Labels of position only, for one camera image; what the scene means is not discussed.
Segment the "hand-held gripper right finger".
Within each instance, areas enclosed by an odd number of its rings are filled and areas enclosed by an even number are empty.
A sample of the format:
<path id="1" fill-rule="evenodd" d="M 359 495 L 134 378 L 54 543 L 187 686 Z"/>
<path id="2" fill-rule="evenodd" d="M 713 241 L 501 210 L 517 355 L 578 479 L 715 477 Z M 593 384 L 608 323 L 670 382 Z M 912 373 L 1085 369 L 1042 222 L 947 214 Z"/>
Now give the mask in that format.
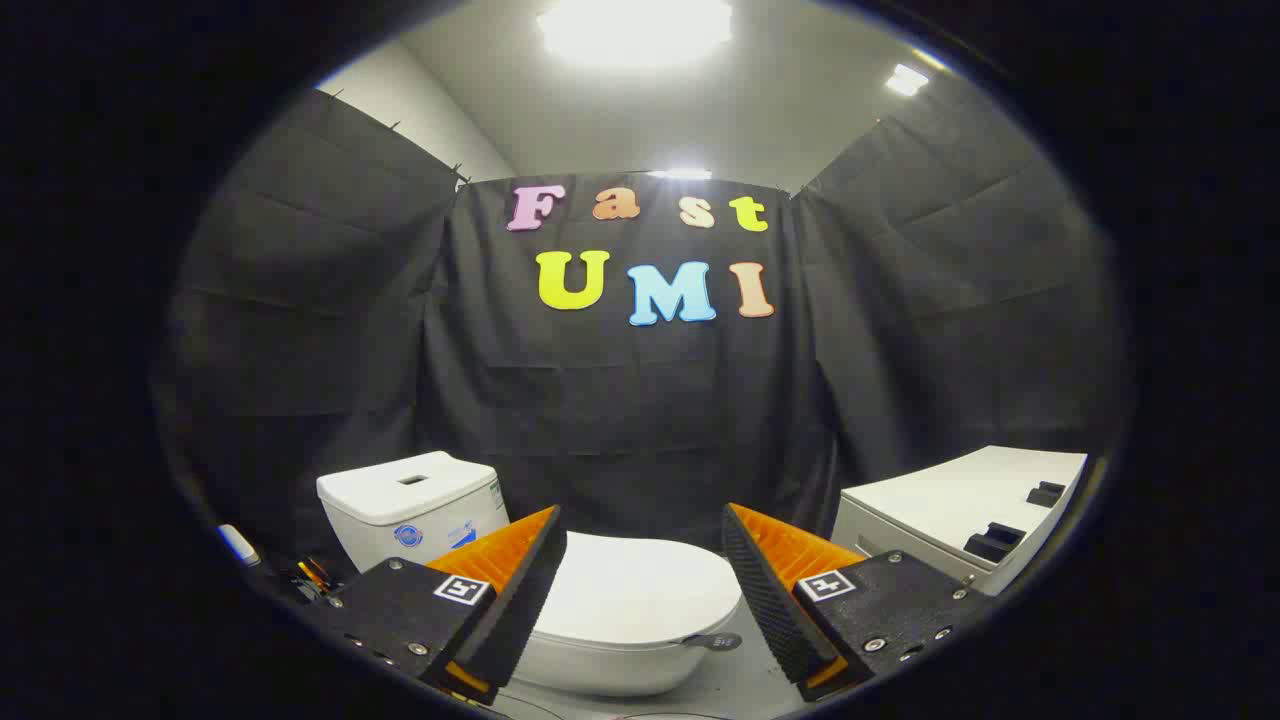
<path id="1" fill-rule="evenodd" d="M 806 702 L 933 653 L 986 620 L 986 594 L 902 551 L 865 556 L 739 503 L 721 538 L 750 614 Z"/>

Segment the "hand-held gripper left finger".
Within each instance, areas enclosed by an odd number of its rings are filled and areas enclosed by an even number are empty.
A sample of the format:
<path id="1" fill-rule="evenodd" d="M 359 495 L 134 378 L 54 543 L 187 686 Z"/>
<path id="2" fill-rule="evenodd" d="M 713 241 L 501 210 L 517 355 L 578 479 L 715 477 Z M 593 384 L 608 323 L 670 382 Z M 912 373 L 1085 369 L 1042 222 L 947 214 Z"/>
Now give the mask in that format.
<path id="1" fill-rule="evenodd" d="M 317 633 L 424 685 L 492 705 L 568 544 L 552 505 L 430 562 L 392 557 L 317 605 Z"/>

